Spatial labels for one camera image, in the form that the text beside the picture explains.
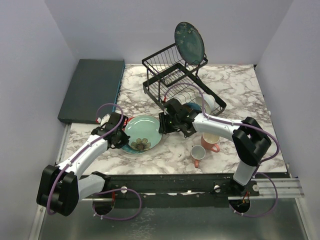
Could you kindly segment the dark bowl beige inside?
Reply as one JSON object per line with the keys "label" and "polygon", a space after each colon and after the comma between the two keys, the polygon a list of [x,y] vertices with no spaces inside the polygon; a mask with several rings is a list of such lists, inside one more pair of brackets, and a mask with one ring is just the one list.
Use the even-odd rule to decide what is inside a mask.
{"label": "dark bowl beige inside", "polygon": [[187,110],[188,113],[190,113],[192,110],[202,112],[202,108],[194,102],[187,102],[182,106]]}

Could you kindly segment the white bowl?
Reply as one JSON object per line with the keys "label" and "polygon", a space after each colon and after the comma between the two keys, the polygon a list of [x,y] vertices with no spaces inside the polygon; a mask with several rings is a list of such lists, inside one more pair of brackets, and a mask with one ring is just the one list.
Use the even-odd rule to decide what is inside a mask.
{"label": "white bowl", "polygon": [[203,97],[197,96],[195,98],[195,103],[199,105],[201,109],[203,105],[205,112],[210,115],[215,110],[216,100],[210,94],[203,94]]}

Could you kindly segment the black wire dish rack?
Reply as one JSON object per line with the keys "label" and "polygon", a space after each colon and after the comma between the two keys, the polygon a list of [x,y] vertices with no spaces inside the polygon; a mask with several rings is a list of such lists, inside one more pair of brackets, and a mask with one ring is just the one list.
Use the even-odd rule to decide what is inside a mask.
{"label": "black wire dish rack", "polygon": [[188,64],[173,43],[142,60],[147,74],[147,79],[142,84],[144,93],[162,112],[164,103],[170,99],[177,99],[183,105],[189,102],[196,103],[196,97],[209,94],[215,99],[215,109],[208,115],[218,116],[227,104],[199,77],[200,68],[207,63],[208,60],[204,59],[199,65]]}

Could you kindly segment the plain pink mug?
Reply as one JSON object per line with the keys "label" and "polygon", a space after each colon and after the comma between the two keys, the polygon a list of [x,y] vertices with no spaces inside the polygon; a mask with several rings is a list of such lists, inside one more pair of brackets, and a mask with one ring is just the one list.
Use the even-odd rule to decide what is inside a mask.
{"label": "plain pink mug", "polygon": [[206,150],[218,153],[220,151],[220,147],[218,145],[219,140],[220,137],[218,135],[202,133],[200,142],[201,146]]}

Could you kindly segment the printed salmon coffee mug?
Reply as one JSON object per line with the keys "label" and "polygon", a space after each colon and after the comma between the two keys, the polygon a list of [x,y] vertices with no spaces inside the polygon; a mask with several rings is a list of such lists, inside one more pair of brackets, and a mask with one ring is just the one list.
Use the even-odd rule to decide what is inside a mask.
{"label": "printed salmon coffee mug", "polygon": [[194,167],[199,167],[199,162],[206,156],[206,150],[201,145],[195,145],[190,151],[190,155],[193,159]]}

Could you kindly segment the blue glazed floral plate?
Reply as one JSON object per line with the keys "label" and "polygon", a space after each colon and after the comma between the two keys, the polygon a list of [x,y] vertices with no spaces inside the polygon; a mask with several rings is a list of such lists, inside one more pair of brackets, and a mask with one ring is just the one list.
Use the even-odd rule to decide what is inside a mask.
{"label": "blue glazed floral plate", "polygon": [[199,31],[188,22],[180,22],[174,31],[174,41],[180,56],[190,65],[200,65],[205,57],[205,45]]}

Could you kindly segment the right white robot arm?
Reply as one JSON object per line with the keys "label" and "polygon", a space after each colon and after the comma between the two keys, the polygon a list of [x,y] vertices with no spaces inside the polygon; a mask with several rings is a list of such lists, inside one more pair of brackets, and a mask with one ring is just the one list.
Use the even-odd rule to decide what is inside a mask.
{"label": "right white robot arm", "polygon": [[245,120],[215,117],[201,110],[188,110],[175,98],[164,103],[164,111],[158,116],[161,134],[182,132],[188,138],[194,133],[206,133],[233,142],[240,159],[230,181],[230,191],[236,196],[247,192],[248,183],[272,144],[267,132],[252,117]]}

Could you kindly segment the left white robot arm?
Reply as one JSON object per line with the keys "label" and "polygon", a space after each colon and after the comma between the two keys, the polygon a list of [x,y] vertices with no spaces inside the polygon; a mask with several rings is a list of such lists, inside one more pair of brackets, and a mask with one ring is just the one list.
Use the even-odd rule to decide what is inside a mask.
{"label": "left white robot arm", "polygon": [[108,149],[120,149],[129,142],[124,132],[128,117],[113,112],[108,121],[94,128],[87,141],[69,158],[42,171],[36,203],[47,213],[69,216],[78,202],[92,194],[104,198],[110,194],[110,177],[95,171],[82,178],[93,161]]}

